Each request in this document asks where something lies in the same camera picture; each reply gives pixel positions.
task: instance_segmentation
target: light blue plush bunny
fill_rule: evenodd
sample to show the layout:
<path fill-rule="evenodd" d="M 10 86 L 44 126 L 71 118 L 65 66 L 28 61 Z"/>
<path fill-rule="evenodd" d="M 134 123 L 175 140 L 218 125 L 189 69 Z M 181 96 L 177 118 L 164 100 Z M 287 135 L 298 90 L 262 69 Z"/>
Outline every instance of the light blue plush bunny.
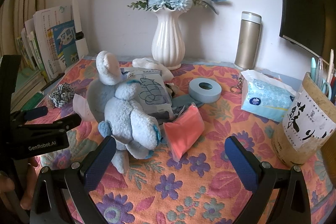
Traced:
<path fill-rule="evenodd" d="M 143 112 L 134 100 L 140 89 L 137 80 L 123 80 L 119 62 L 109 52 L 102 51 L 96 59 L 99 79 L 91 82 L 87 91 L 90 110 L 99 122 L 103 137 L 113 136 L 117 152 L 112 164 L 118 172 L 129 168 L 128 152 L 136 159 L 147 159 L 161 139 L 154 117 Z"/>

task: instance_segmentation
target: light blue tape roll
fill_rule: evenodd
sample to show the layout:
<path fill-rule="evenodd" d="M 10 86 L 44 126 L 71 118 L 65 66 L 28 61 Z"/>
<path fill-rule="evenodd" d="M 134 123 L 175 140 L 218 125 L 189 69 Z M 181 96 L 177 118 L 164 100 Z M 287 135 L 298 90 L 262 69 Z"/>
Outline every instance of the light blue tape roll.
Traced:
<path fill-rule="evenodd" d="M 189 95 L 205 104 L 216 102 L 221 96 L 221 92 L 222 87 L 211 79 L 197 78 L 189 83 Z"/>

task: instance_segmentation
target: gold thermos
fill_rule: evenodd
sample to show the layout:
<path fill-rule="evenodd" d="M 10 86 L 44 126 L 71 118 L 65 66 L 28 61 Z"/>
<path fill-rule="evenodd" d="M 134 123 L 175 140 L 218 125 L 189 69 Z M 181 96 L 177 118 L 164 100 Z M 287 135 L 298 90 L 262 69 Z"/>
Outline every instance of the gold thermos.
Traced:
<path fill-rule="evenodd" d="M 242 69 L 253 69 L 258 49 L 261 16 L 242 12 L 240 34 L 235 65 Z"/>

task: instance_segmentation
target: white vase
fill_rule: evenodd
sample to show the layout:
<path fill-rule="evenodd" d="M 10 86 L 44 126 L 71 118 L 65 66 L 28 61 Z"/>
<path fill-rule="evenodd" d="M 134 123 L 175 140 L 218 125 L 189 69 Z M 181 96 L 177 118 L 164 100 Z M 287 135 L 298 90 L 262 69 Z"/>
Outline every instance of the white vase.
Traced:
<path fill-rule="evenodd" d="M 178 69 L 184 58 L 185 46 L 179 26 L 179 16 L 184 11 L 167 7 L 153 10 L 157 16 L 157 29 L 152 43 L 153 58 L 169 70 Z"/>

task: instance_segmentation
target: beige curtain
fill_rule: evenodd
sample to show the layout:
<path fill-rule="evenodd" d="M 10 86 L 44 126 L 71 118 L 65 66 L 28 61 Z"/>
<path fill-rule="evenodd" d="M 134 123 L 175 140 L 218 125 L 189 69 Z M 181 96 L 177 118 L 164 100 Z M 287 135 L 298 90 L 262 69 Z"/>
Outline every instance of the beige curtain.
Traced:
<path fill-rule="evenodd" d="M 44 0 L 5 0 L 0 7 L 0 57 L 19 54 L 16 38 L 21 36 L 25 21 L 37 10 L 45 9 Z"/>

